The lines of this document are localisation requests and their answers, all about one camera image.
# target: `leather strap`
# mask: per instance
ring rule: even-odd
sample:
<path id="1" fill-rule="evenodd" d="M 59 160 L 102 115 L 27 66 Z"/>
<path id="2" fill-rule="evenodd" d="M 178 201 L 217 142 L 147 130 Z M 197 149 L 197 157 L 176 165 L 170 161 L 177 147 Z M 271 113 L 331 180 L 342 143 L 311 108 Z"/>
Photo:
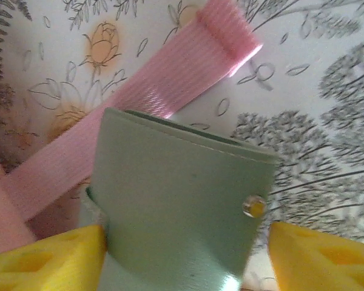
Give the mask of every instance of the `leather strap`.
<path id="1" fill-rule="evenodd" d="M 90 176 L 106 107 L 168 118 L 233 75 L 260 48 L 232 1 L 209 0 L 104 104 L 3 178 L 23 221 Z"/>

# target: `mint green leather strap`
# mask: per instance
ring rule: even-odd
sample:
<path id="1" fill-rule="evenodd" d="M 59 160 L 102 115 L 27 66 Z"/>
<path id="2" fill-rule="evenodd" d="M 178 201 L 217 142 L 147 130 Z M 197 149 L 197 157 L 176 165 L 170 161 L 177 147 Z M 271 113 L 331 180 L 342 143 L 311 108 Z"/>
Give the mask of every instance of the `mint green leather strap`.
<path id="1" fill-rule="evenodd" d="M 107 109 L 90 191 L 109 218 L 117 290 L 237 290 L 260 223 L 243 203 L 266 198 L 275 160 L 244 142 Z"/>

